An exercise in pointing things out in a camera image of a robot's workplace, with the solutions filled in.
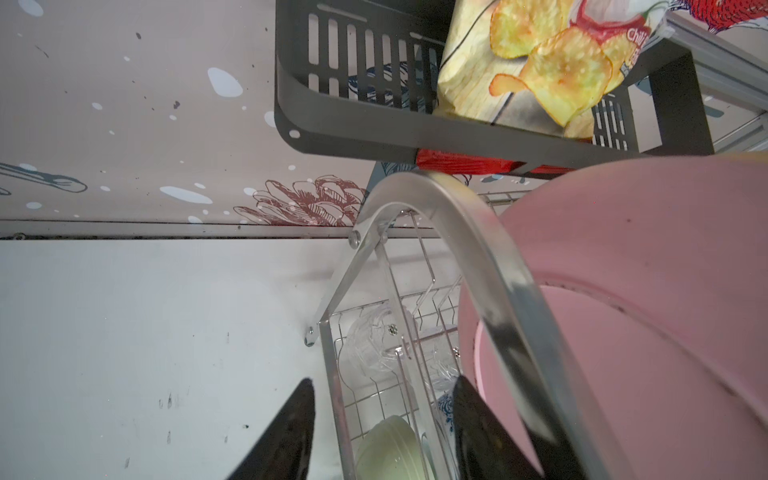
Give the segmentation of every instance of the metal frame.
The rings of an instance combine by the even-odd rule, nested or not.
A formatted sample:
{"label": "metal frame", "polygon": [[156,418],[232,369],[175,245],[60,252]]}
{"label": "metal frame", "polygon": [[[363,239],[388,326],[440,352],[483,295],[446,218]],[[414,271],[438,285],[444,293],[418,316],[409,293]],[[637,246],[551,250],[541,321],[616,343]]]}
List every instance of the metal frame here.
{"label": "metal frame", "polygon": [[710,155],[714,153],[704,113],[694,57],[685,47],[661,39],[638,59],[624,86],[648,77],[656,107],[661,145],[651,155]]}
{"label": "metal frame", "polygon": [[768,150],[768,113],[746,122],[714,142],[718,154],[740,151]]}
{"label": "metal frame", "polygon": [[[392,221],[407,210],[427,217],[455,254],[505,367],[508,386],[545,476],[634,478],[541,291],[494,211],[454,178],[420,171],[387,177],[369,195],[349,237],[351,250],[334,272],[305,337],[308,346],[318,336],[323,344],[344,477],[356,477],[355,465],[329,318],[375,251],[387,280],[389,301],[400,305],[393,311],[399,311],[398,322],[407,330],[381,244]],[[407,352],[413,341],[408,332],[402,348]],[[412,380],[419,378],[418,366],[406,367]],[[425,395],[417,400],[420,409],[429,408]]]}
{"label": "metal frame", "polygon": [[679,15],[667,15],[670,40],[691,51],[699,83],[768,110],[768,65]]}

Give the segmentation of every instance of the wire dish rack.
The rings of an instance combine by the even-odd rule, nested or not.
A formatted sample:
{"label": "wire dish rack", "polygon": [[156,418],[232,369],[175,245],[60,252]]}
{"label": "wire dish rack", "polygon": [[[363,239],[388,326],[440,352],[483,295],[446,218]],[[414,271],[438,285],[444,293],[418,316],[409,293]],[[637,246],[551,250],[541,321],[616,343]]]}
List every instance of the wire dish rack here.
{"label": "wire dish rack", "polygon": [[[426,262],[429,262],[429,257],[426,254],[424,259]],[[460,355],[457,342],[458,337],[456,335],[458,329],[456,324],[458,292],[457,281],[451,286],[428,288],[423,292],[400,297],[403,308],[412,312],[415,324],[419,327],[419,332],[425,330],[432,331],[427,336],[423,336],[420,333],[419,339],[415,341],[416,344],[422,346],[422,349],[417,349],[417,354],[420,354],[418,359],[422,372],[429,372],[435,368],[430,362],[433,358],[429,357],[430,352],[427,350],[427,355],[425,355],[423,349],[423,344],[427,342],[436,343],[433,348],[436,347],[450,351],[455,362],[456,371],[461,371],[461,364],[458,361]],[[352,309],[342,310],[330,317],[337,365],[339,365],[339,358],[344,348],[346,331],[349,328],[350,321],[360,318],[371,309],[387,302],[388,300],[381,300]],[[393,334],[397,334],[396,328],[393,328],[392,331]],[[397,347],[396,353],[398,368],[384,379],[370,379],[371,384],[369,386],[358,387],[348,385],[343,372],[340,372],[339,377],[342,382],[344,409],[349,421],[349,440],[355,456],[357,447],[366,434],[377,423],[392,415],[403,417],[416,435],[419,435],[423,442],[425,441],[423,425],[429,419],[425,419],[419,414],[419,406],[415,403],[413,387],[407,381],[405,360],[402,358],[406,353],[402,347]],[[437,399],[447,392],[445,388],[436,388],[433,382],[425,383],[425,388],[429,396],[429,404],[432,407],[434,407]]]}
{"label": "wire dish rack", "polygon": [[[357,478],[356,452],[376,423],[403,417],[419,440],[424,478],[457,479],[457,452],[435,407],[451,395],[435,383],[434,362],[448,359],[461,372],[458,292],[468,288],[490,336],[509,388],[547,478],[634,478],[587,383],[573,360],[541,291],[496,216],[525,192],[480,197],[453,177],[405,172],[382,180],[369,195],[304,342],[323,349],[344,479]],[[460,274],[438,286],[416,217],[439,234]],[[401,295],[386,250],[386,231],[409,217],[429,282]],[[363,264],[376,255],[386,300],[337,311]],[[345,378],[347,332],[367,311],[389,302],[396,336],[396,368],[368,384]]]}

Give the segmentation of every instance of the pink bowl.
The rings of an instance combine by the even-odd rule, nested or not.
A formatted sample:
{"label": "pink bowl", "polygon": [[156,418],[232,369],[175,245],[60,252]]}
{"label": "pink bowl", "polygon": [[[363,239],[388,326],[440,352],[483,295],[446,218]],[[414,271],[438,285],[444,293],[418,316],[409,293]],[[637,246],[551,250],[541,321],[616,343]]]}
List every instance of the pink bowl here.
{"label": "pink bowl", "polygon": [[[501,215],[639,478],[765,478],[766,182],[758,161],[623,161]],[[458,310],[465,375],[535,461],[466,289]]]}

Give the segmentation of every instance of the red illustration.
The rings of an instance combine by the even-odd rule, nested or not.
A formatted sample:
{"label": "red illustration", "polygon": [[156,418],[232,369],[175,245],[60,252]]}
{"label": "red illustration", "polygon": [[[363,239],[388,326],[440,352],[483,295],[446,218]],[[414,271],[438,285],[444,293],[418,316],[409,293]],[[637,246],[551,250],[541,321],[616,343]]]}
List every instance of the red illustration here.
{"label": "red illustration", "polygon": [[768,0],[675,0],[670,10],[688,10],[713,33],[733,26],[768,30]]}
{"label": "red illustration", "polygon": [[293,182],[292,187],[267,180],[265,186],[266,191],[253,194],[255,208],[235,207],[235,212],[259,225],[351,227],[367,195],[355,182],[336,175]]}

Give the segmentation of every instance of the potato chip bag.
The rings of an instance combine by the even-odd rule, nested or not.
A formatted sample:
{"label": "potato chip bag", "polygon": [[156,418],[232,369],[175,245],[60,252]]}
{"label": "potato chip bag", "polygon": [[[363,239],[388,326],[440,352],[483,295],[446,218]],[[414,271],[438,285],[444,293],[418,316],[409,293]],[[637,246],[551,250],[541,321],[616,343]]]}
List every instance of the potato chip bag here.
{"label": "potato chip bag", "polygon": [[456,0],[436,114],[590,138],[668,0]]}

